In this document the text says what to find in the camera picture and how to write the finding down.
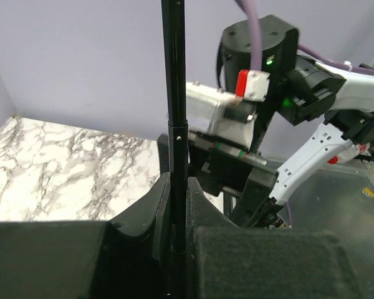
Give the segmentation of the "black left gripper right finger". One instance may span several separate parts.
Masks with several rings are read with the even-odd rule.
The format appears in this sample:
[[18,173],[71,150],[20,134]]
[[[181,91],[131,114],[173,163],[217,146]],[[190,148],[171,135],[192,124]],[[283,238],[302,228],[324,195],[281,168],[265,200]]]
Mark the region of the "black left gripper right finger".
[[189,178],[188,298],[363,298],[352,263],[329,232],[240,228]]

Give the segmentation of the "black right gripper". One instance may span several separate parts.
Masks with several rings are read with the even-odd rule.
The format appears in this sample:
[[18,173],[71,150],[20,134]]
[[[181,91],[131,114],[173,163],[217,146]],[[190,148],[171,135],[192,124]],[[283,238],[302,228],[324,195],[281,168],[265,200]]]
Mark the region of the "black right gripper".
[[161,134],[157,148],[161,173],[181,166],[178,188],[186,189],[188,178],[196,178],[204,192],[223,194],[223,213],[237,226],[279,226],[279,205],[270,195],[278,174],[259,154],[199,132]]

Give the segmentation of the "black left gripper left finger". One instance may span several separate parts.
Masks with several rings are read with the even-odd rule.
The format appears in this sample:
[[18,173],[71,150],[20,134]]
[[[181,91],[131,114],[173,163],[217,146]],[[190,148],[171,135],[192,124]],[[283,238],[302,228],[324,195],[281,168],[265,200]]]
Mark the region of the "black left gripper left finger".
[[170,180],[109,221],[0,222],[0,298],[164,298]]

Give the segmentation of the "beige black umbrella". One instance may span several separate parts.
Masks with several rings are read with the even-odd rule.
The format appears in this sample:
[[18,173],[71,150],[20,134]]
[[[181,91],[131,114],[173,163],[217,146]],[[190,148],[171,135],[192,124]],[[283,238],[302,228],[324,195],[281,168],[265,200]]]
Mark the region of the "beige black umbrella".
[[185,2],[162,1],[163,42],[170,163],[170,207],[173,226],[173,293],[186,298],[186,191],[188,187],[188,121],[186,119]]

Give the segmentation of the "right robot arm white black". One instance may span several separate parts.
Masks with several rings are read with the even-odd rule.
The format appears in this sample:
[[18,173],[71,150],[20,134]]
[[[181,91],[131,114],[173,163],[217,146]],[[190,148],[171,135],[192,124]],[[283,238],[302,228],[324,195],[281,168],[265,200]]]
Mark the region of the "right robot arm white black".
[[[299,30],[268,15],[223,31],[216,87],[185,80],[182,16],[163,17],[168,96],[171,216],[186,222],[186,181],[217,195],[237,192],[231,220],[270,226],[295,190],[321,166],[374,140],[374,69],[322,59],[299,44]],[[259,156],[274,114],[291,125],[325,118],[276,170]]]

